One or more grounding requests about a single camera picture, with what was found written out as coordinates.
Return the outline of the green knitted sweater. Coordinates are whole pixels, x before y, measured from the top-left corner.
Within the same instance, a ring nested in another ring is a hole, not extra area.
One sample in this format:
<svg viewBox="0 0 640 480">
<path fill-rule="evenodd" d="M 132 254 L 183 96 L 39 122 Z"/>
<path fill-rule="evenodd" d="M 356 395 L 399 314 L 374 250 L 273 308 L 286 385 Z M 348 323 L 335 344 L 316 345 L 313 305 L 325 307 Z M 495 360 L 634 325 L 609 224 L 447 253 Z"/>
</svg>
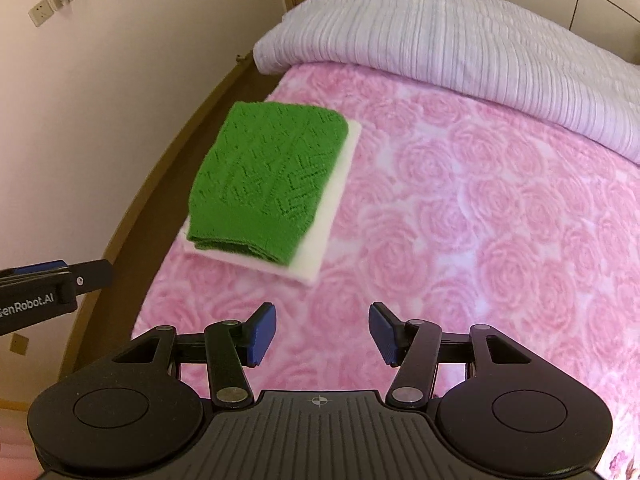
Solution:
<svg viewBox="0 0 640 480">
<path fill-rule="evenodd" d="M 193 181 L 186 237 L 201 250 L 289 264 L 347 136 L 334 110 L 235 103 Z"/>
</svg>

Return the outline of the white folded garment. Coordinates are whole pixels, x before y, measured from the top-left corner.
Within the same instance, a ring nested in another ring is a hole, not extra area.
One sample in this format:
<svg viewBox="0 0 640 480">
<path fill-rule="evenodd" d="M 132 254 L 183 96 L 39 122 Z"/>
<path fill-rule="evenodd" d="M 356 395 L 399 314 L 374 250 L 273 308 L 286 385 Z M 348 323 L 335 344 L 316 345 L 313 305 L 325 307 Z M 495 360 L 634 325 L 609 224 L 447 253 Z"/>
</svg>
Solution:
<svg viewBox="0 0 640 480">
<path fill-rule="evenodd" d="M 326 248 L 329 244 L 332 224 L 346 188 L 347 177 L 352 168 L 357 144 L 360 139 L 361 125 L 356 120 L 348 120 L 348 135 L 338 155 L 331 177 L 324 188 L 314 222 L 299 243 L 294 258 L 288 266 L 262 260 L 256 257 L 223 252 L 218 249 L 201 250 L 186 239 L 190 218 L 181 227 L 177 240 L 187 254 L 200 255 L 210 260 L 231 263 L 254 271 L 273 274 L 281 278 L 312 285 L 318 278 Z"/>
</svg>

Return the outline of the lilac striped quilt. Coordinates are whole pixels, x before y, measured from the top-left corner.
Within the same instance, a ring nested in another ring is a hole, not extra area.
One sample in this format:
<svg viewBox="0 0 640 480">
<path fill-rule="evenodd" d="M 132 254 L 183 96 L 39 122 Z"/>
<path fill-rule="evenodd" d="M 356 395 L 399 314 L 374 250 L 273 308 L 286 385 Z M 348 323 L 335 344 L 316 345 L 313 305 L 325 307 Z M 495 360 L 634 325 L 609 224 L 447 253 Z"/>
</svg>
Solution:
<svg viewBox="0 0 640 480">
<path fill-rule="evenodd" d="M 639 160 L 639 69 L 504 0 L 306 0 L 253 48 L 258 70 L 355 64 L 495 102 Z"/>
</svg>

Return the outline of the wall power socket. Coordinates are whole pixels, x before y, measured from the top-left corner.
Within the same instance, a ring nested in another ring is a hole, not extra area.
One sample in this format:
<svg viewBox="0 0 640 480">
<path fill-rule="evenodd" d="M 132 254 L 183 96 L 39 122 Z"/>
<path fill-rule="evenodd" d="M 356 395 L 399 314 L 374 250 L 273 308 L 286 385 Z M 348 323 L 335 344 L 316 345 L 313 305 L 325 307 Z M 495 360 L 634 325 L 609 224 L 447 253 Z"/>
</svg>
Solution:
<svg viewBox="0 0 640 480">
<path fill-rule="evenodd" d="M 49 0 L 40 0 L 28 11 L 28 16 L 36 27 L 40 27 L 53 15 L 54 10 Z"/>
</svg>

